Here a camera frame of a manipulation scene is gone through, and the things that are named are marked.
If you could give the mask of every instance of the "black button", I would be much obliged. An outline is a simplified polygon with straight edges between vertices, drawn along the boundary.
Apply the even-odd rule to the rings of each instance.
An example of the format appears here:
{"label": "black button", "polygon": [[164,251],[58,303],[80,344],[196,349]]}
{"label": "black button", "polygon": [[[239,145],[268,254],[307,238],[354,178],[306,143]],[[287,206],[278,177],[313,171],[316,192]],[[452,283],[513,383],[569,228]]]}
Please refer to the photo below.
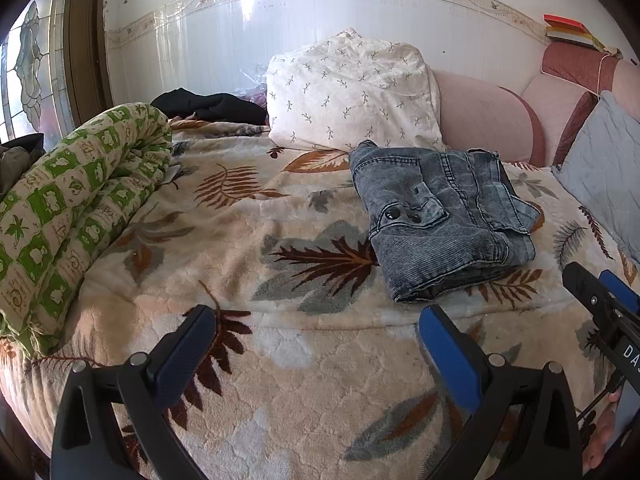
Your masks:
{"label": "black button", "polygon": [[390,207],[386,210],[385,216],[389,218],[389,220],[395,220],[400,216],[400,210],[397,207]]}

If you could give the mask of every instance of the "beige fleece blanket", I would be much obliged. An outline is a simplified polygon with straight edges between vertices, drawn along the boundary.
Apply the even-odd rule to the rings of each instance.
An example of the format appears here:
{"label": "beige fleece blanket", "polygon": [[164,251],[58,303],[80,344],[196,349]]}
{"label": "beige fleece blanket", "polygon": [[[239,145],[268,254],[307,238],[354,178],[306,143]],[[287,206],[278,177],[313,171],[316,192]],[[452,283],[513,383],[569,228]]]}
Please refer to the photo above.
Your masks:
{"label": "beige fleece blanket", "polygon": [[[420,348],[423,305],[394,304],[385,291],[346,154],[231,137],[176,142],[174,159],[174,180],[86,273],[60,350],[28,362],[2,344],[0,386],[30,435],[50,452],[74,359],[119,364],[150,350],[195,304],[214,306],[208,289],[221,332],[170,418],[210,478],[425,478],[465,414]],[[583,408],[609,369],[561,268],[610,269],[634,288],[636,270],[549,170],[505,168],[542,211],[536,259],[439,303],[486,352],[529,367],[561,362]]]}

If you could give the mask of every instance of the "white tag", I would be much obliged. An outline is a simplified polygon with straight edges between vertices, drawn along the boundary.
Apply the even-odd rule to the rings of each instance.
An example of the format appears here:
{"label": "white tag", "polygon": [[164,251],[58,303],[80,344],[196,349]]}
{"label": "white tag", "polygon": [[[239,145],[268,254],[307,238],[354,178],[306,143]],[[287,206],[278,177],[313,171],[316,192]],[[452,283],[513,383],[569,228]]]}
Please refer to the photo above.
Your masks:
{"label": "white tag", "polygon": [[174,166],[170,166],[169,169],[166,170],[166,175],[164,176],[164,180],[160,184],[162,185],[162,184],[170,183],[174,179],[174,176],[178,174],[178,171],[180,171],[181,167],[182,166],[180,164],[175,164]]}

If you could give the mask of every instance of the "gray cushion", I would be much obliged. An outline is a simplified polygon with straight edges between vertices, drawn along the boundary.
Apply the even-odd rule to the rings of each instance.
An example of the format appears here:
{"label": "gray cushion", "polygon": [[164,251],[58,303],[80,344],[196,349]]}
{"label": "gray cushion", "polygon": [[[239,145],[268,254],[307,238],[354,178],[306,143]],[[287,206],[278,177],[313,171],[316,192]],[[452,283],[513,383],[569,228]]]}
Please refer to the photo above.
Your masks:
{"label": "gray cushion", "polygon": [[640,124],[611,92],[587,118],[560,170],[564,188],[640,262]]}

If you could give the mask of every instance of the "brown door frame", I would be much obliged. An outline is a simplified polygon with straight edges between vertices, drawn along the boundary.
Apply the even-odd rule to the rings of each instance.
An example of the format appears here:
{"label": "brown door frame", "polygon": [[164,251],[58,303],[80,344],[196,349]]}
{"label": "brown door frame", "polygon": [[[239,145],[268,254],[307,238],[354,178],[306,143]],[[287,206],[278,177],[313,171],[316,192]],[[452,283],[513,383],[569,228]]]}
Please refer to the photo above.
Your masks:
{"label": "brown door frame", "polygon": [[113,107],[104,44],[102,1],[65,1],[65,78],[71,113],[77,126]]}

